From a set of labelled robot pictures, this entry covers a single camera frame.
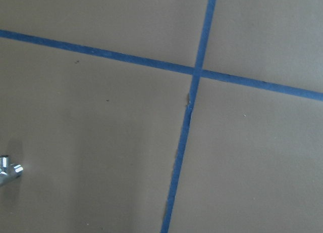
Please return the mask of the chrome angle valve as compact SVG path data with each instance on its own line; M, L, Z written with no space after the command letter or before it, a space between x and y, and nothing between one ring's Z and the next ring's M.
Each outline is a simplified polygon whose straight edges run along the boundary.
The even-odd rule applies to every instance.
M23 171L24 168L21 164L12 164L10 156L1 155L1 187L20 177Z

